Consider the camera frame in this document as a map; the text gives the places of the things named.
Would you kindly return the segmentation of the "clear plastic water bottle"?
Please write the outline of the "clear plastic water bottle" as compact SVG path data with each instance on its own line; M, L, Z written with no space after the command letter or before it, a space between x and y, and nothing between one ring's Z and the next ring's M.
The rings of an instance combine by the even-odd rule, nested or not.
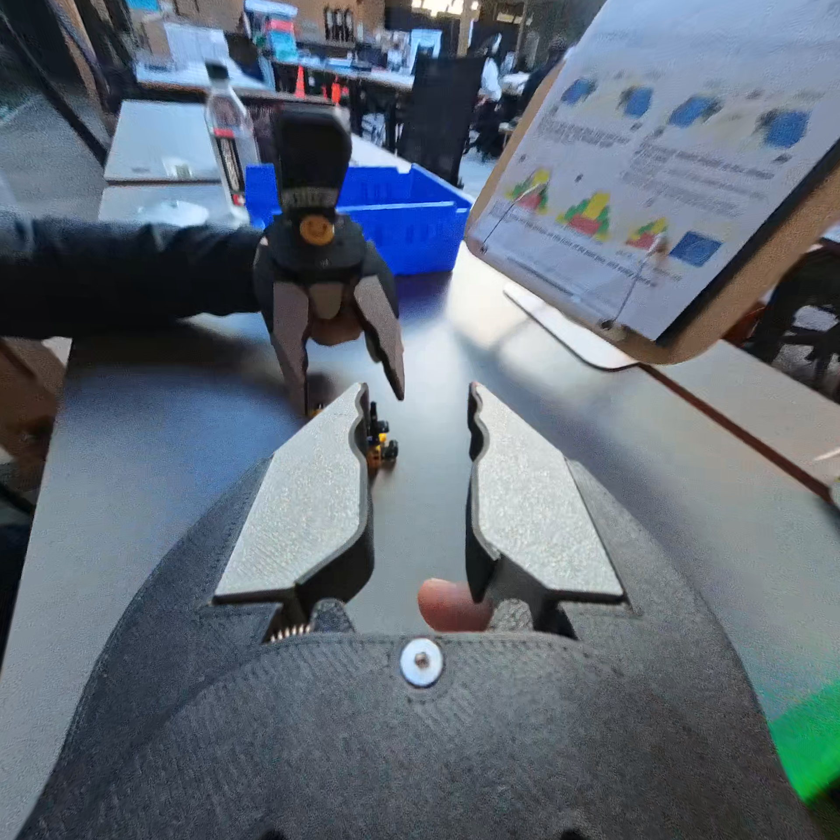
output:
M225 64L205 61L209 89L204 118L217 168L233 215L246 222L245 181L249 166L261 163L254 125L230 83Z

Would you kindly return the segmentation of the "person's dark clothing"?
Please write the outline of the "person's dark clothing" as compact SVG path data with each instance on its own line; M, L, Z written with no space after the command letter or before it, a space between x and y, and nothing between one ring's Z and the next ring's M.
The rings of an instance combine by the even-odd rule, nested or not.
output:
M1 663L11 632L32 524L32 519L28 519L1 526Z

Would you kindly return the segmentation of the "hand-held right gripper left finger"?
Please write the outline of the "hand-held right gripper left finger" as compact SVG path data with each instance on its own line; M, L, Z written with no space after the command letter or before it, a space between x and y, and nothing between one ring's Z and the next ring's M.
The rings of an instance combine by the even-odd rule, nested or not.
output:
M354 383L271 457L215 602L347 602L374 566L364 450L369 389Z

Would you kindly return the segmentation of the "person's left forearm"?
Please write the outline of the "person's left forearm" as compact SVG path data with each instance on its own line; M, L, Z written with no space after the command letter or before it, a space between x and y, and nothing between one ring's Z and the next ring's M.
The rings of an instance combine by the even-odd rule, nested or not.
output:
M78 339L260 310L250 227L1 212L1 335Z

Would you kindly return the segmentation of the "white side table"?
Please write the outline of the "white side table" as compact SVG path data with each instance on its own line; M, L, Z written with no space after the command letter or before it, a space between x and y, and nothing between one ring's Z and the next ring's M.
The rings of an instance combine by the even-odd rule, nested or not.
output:
M199 104L125 101L104 180L103 222L249 225L228 198Z

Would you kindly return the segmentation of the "person's left hand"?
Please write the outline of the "person's left hand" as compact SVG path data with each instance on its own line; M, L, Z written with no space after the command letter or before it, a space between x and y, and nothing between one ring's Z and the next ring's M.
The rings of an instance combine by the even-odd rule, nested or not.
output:
M314 317L309 337L321 346L331 347L357 340L363 330L354 310L342 308L332 318Z

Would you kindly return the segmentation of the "blue plastic bin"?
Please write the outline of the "blue plastic bin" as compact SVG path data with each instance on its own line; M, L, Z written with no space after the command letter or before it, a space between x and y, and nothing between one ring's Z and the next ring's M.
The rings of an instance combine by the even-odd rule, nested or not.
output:
M263 230L279 211L272 164L251 165L245 207ZM453 269L471 201L424 169L350 165L338 211L361 227L396 276Z

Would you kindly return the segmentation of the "yellow and black lego model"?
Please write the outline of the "yellow and black lego model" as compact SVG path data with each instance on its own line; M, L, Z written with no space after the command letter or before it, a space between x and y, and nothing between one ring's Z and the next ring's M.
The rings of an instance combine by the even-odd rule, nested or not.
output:
M314 431L304 434L315 450L312 469L339 476L361 469L362 458L371 473L396 463L398 443L390 437L389 423L379 417L366 388L333 403L316 402L306 409L306 418L314 424Z

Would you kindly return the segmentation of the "green plastic bin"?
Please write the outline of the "green plastic bin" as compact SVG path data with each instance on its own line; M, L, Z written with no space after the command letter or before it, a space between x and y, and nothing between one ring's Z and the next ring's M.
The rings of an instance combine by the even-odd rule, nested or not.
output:
M838 786L839 682L789 707L769 723L773 744L803 804L814 805Z

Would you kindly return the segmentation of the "person's right hand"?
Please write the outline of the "person's right hand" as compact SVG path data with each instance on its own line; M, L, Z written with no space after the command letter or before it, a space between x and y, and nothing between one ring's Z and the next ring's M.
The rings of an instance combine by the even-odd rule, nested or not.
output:
M467 583L425 580L416 602L426 625L438 634L485 631L494 613L492 601L475 602Z

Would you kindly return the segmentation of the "black office chair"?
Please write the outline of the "black office chair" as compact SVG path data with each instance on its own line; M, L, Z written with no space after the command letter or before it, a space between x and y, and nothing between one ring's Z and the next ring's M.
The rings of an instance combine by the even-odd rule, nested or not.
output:
M396 152L454 187L484 64L482 56L420 56L415 64Z
M756 359L772 364L786 344L809 344L806 359L815 364L812 383L820 388L838 356L839 321L824 331L796 328L795 318L804 308L828 308L839 319L838 247L809 251L783 275L744 346Z

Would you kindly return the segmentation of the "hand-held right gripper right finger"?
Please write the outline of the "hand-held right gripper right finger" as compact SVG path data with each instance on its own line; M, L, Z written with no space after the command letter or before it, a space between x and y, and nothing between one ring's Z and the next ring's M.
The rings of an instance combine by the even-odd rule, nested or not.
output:
M562 452L469 386L465 572L474 602L622 602L625 590Z

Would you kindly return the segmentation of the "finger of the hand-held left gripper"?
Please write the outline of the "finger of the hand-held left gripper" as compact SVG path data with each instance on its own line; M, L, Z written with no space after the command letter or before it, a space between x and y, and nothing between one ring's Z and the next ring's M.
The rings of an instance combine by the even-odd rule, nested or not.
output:
M283 375L290 403L300 413L308 411L309 297L299 285L274 282L270 337Z
M405 399L402 328L378 276L364 276L353 289L353 304L374 362L381 365L395 398Z

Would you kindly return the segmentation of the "printed instruction sheet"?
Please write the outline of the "printed instruction sheet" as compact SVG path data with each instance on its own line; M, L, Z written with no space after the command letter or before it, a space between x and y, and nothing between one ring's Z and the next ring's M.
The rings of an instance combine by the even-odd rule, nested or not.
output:
M605 2L467 242L664 344L837 160L838 72L838 2Z

